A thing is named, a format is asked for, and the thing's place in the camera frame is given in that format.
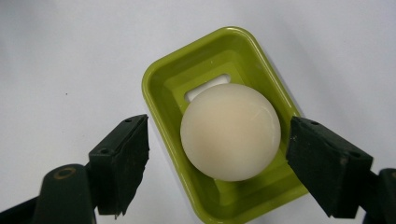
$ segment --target white surface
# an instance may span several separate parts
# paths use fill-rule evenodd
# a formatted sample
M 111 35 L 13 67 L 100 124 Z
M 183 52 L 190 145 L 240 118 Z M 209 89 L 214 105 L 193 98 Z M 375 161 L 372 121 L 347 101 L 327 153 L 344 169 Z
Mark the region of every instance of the white surface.
M 264 170 L 279 149 L 279 118 L 261 93 L 239 84 L 201 92 L 189 104 L 180 140 L 190 162 L 219 180 L 241 181 Z
M 394 1 L 1 1 L 0 210 L 36 196 L 53 168 L 85 164 L 122 119 L 148 113 L 141 79 L 222 26 L 248 29 L 307 118 L 395 167 Z M 143 182 L 117 221 L 200 223 L 152 120 Z M 250 223 L 327 219 L 305 196 Z

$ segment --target screw hole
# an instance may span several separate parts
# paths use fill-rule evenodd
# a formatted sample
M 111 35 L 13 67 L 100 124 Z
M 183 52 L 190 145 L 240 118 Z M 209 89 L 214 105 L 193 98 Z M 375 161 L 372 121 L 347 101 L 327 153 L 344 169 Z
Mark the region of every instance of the screw hole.
M 70 175 L 73 175 L 76 172 L 76 169 L 74 167 L 65 167 L 62 170 L 56 172 L 53 177 L 55 179 L 61 180 L 61 179 L 66 179 Z
M 349 154 L 356 158 L 359 158 L 361 156 L 361 154 L 359 154 L 358 152 L 354 152 L 354 151 L 350 151 Z
M 99 152 L 102 153 L 102 154 L 108 154 L 109 150 L 107 148 L 102 148 L 102 149 L 99 150 Z

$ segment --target ball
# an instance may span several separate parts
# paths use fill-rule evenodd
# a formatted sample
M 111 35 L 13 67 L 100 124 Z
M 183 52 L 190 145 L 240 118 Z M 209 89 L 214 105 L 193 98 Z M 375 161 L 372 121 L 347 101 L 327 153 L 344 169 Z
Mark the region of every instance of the ball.
M 280 124 L 273 106 L 258 91 L 221 84 L 192 100 L 180 137 L 190 162 L 202 173 L 241 181 L 259 174 L 274 159 Z

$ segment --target green soap dish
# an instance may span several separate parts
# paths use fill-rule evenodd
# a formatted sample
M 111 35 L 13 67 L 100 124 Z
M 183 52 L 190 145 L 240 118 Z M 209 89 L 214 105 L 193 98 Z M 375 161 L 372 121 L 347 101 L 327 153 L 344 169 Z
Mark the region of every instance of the green soap dish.
M 281 143 L 273 162 L 245 181 L 224 182 L 198 171 L 180 141 L 180 123 L 189 105 L 186 92 L 227 74 L 274 106 Z M 288 166 L 285 151 L 290 119 L 299 112 L 255 38 L 238 27 L 224 27 L 153 63 L 143 77 L 143 94 L 178 177 L 204 223 L 245 223 L 307 193 Z

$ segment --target soap dish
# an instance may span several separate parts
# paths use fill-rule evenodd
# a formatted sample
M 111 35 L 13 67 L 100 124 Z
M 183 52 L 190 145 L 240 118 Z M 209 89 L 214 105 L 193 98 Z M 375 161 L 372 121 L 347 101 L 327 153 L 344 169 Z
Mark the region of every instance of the soap dish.
M 186 93 L 217 77 L 246 85 L 271 102 L 281 142 L 272 163 L 248 180 L 225 182 L 198 171 L 184 153 L 180 123 Z M 245 223 L 307 193 L 285 158 L 290 119 L 299 111 L 253 35 L 224 27 L 153 63 L 142 81 L 143 95 L 191 206 L 204 223 Z

